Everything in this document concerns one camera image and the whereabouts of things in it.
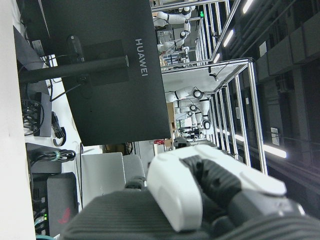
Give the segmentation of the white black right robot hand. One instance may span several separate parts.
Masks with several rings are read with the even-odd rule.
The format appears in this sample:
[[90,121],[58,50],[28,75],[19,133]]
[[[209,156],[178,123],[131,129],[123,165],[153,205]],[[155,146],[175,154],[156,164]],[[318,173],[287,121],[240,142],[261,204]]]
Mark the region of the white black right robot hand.
[[286,185],[207,145],[154,157],[146,186],[96,197],[63,240],[317,240]]

